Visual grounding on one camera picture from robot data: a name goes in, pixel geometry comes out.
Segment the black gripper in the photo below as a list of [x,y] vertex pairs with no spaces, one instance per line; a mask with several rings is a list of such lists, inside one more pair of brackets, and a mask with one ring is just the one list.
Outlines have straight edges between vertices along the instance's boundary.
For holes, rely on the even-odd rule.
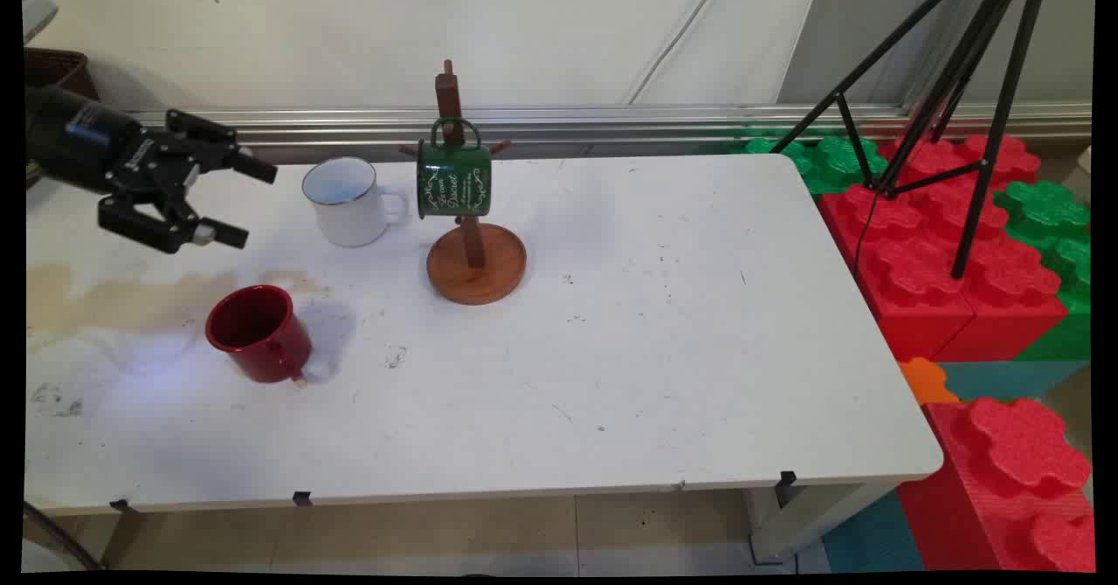
[[100,195],[97,224],[153,251],[176,254],[184,244],[219,243],[245,248],[249,232],[235,224],[188,214],[151,217],[157,211],[187,211],[184,176],[231,169],[274,183],[277,167],[241,147],[235,128],[180,110],[165,112],[165,130],[146,128],[107,105],[58,86],[25,88],[25,152],[45,178]]

